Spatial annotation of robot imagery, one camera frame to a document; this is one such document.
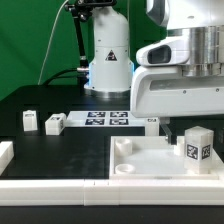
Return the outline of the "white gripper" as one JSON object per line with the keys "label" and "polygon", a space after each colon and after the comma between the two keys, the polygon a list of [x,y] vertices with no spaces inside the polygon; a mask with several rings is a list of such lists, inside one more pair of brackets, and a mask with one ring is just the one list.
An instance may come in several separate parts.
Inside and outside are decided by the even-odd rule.
{"label": "white gripper", "polygon": [[138,118],[160,117],[170,145],[177,136],[164,117],[224,114],[224,76],[183,77],[177,66],[136,69],[131,85],[130,111]]}

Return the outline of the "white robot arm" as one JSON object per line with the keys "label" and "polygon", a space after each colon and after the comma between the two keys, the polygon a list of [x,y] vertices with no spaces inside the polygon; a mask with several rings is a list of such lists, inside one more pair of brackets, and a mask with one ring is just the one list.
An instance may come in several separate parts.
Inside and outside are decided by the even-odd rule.
{"label": "white robot arm", "polygon": [[126,18],[109,5],[93,10],[85,92],[128,94],[139,118],[224,114],[224,0],[146,0],[146,13],[167,37],[139,49],[134,68]]}

